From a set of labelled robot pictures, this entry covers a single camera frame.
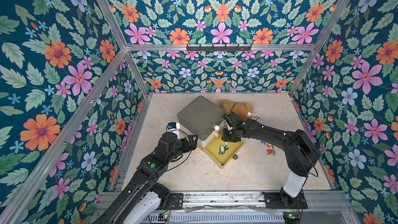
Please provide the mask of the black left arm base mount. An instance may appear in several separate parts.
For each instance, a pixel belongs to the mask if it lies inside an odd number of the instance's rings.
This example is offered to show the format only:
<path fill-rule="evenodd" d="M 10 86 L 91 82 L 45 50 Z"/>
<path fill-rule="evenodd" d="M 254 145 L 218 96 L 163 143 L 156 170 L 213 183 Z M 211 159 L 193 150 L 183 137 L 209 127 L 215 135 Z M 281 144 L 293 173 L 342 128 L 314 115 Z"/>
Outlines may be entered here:
<path fill-rule="evenodd" d="M 152 188 L 153 192 L 160 197 L 160 205 L 157 210 L 180 210 L 183 207 L 184 194 L 171 193 L 170 190 L 160 183 L 156 183 Z"/>

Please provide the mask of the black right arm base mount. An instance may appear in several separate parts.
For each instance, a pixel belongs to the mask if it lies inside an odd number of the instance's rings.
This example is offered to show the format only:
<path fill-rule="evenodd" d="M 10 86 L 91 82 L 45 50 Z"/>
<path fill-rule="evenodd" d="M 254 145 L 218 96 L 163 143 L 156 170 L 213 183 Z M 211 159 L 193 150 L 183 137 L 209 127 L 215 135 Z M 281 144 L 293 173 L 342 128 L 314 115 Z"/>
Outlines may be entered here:
<path fill-rule="evenodd" d="M 263 192 L 265 205 L 271 209 L 308 209 L 304 191 L 296 197 L 291 197 L 283 189 L 279 192 Z"/>

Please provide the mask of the yellow bottom drawer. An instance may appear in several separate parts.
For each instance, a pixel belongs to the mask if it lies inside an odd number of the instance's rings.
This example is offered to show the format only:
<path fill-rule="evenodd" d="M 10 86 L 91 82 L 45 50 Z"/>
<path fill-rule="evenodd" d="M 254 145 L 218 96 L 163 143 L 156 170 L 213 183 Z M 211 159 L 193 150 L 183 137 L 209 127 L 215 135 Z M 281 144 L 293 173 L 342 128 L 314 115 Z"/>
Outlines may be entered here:
<path fill-rule="evenodd" d="M 243 147 L 244 142 L 225 142 L 222 139 L 223 131 L 219 131 L 217 134 L 202 150 L 220 169 L 224 169 Z"/>

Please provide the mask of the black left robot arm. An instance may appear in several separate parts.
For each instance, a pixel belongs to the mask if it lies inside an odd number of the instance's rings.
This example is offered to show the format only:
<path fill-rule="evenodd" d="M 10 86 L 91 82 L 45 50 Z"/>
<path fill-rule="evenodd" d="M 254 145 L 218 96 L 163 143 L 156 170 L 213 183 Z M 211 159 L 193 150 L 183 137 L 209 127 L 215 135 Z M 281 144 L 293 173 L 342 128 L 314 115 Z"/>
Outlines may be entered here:
<path fill-rule="evenodd" d="M 95 224 L 140 224 L 160 206 L 165 206 L 170 190 L 158 183 L 184 153 L 197 148 L 198 136 L 179 138 L 177 130 L 165 132 L 152 153 L 143 158 L 122 193 L 110 207 L 94 221 Z"/>

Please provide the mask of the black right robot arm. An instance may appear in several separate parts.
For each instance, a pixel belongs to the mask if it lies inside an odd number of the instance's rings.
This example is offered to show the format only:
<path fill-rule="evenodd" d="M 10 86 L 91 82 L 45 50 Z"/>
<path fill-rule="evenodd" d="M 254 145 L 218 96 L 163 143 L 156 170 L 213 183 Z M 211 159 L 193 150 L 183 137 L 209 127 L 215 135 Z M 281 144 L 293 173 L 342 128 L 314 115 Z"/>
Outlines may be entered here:
<path fill-rule="evenodd" d="M 290 172 L 281 195 L 290 199 L 297 197 L 319 160 L 316 147 L 307 133 L 300 129 L 285 131 L 272 128 L 254 118 L 242 120 L 235 113 L 227 115 L 224 120 L 227 127 L 223 130 L 223 141 L 238 143 L 243 138 L 256 139 L 283 150 Z"/>

